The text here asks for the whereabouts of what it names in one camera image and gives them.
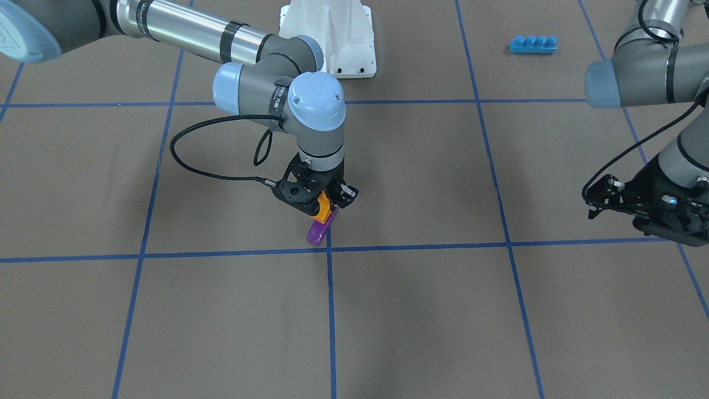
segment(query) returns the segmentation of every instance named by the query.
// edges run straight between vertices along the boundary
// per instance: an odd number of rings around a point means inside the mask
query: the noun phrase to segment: gray surface
[[[707,320],[675,244],[515,254],[548,398],[706,397]]]
[[[196,0],[265,31],[284,3]],[[165,154],[150,201],[166,119],[171,138],[224,115],[209,105],[217,64],[185,54],[176,100],[208,103],[173,107],[179,52],[150,40],[24,67],[0,123],[0,398],[110,398],[119,362],[118,398],[538,398],[536,371],[546,398],[709,391],[708,316],[677,247],[629,244],[643,238],[623,214],[586,220],[581,186],[633,141],[623,111],[557,101],[583,96],[600,57],[580,4],[609,54],[633,2],[460,1],[484,130],[456,2],[365,3],[379,72],[343,82],[346,99],[374,101],[347,110],[346,178],[361,195],[333,226],[334,319],[328,247],[307,244],[311,220],[265,187]],[[709,38],[701,9],[685,32]],[[557,35],[559,50],[512,55],[519,34]],[[0,60],[3,101],[17,67]],[[518,101],[544,98],[556,100]],[[159,104],[42,105],[94,102]],[[686,107],[628,113],[646,136]],[[264,130],[213,126],[178,151],[213,172],[279,177],[295,140],[276,136],[253,168]],[[633,153],[609,172],[629,180],[641,165]],[[686,249],[705,297],[706,251]]]
[[[146,261],[123,398],[321,398],[323,254]]]
[[[0,268],[0,398],[105,398],[135,261]]]

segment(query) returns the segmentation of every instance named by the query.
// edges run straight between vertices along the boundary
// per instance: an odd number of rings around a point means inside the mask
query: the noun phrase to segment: blue toy brick
[[[525,38],[519,35],[510,42],[510,51],[512,53],[553,54],[557,50],[558,42],[559,39],[556,36],[547,39],[545,36]]]

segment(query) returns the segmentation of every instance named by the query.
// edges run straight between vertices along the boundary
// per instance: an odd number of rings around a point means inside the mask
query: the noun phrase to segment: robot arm
[[[170,0],[0,0],[0,26],[15,44],[0,50],[20,62],[55,59],[123,34],[222,63],[213,82],[216,105],[233,115],[273,116],[253,121],[297,138],[298,154],[283,179],[268,180],[277,198],[324,222],[357,195],[344,181],[342,86],[317,72],[323,51],[308,36],[281,38]]]
[[[679,47],[689,3],[637,2],[613,57],[588,67],[586,97],[591,106],[694,102],[693,110],[705,104],[709,43]],[[709,242],[708,177],[709,111],[704,110],[631,181],[621,183],[605,175],[587,185],[583,194],[591,206],[588,217],[606,209],[625,212],[635,217],[633,226],[646,235],[701,246]]]

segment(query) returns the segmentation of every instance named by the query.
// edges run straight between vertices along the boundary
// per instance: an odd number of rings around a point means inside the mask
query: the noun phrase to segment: blue joint cap
[[[324,72],[306,72],[293,79],[288,105],[296,119],[316,131],[339,128],[347,114],[342,85]]]
[[[620,92],[610,58],[592,62],[586,69],[586,100],[593,108],[620,108]]]
[[[59,42],[30,13],[0,0],[0,53],[19,62],[38,64],[62,55]]]
[[[219,68],[212,84],[214,103],[232,115],[239,115],[239,79],[242,68],[242,64],[227,62]]]
[[[559,39],[556,36],[550,38],[540,36],[536,38],[534,36],[524,37],[519,35],[510,42],[510,51],[512,53],[553,54],[557,51],[558,43]]]
[[[316,64],[316,69],[315,71],[319,71],[323,69],[323,65],[325,64],[325,54],[323,53],[323,48],[320,47],[318,42],[313,39],[310,36],[306,35],[298,35],[296,36],[298,39],[301,39],[302,41],[306,42],[308,46],[310,46],[311,50],[313,51],[313,55],[315,56],[315,64]]]

